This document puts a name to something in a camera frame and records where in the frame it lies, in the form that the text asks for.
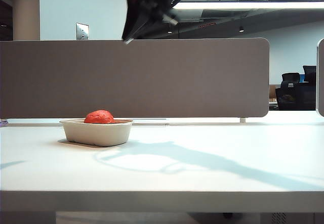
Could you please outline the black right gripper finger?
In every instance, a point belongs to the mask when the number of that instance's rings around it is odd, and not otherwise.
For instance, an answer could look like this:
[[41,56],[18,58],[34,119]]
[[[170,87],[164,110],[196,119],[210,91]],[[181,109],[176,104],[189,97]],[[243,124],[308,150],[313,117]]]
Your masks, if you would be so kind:
[[144,0],[127,0],[127,17],[122,34],[125,43],[141,37],[153,25],[151,7]]

